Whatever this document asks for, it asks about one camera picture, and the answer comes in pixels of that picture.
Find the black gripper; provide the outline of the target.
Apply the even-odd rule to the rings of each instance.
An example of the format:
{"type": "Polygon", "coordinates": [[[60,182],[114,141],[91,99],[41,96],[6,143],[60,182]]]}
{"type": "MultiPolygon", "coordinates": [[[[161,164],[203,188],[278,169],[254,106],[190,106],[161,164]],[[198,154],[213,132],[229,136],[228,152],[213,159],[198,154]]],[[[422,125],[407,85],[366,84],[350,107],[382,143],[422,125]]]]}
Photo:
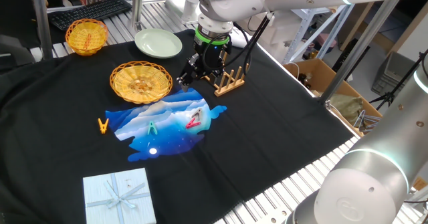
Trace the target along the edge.
{"type": "Polygon", "coordinates": [[[187,62],[177,78],[182,91],[187,92],[193,80],[208,76],[208,82],[215,87],[217,79],[223,76],[223,52],[228,52],[229,35],[220,35],[214,40],[196,35],[193,47],[196,54],[187,62]]]}

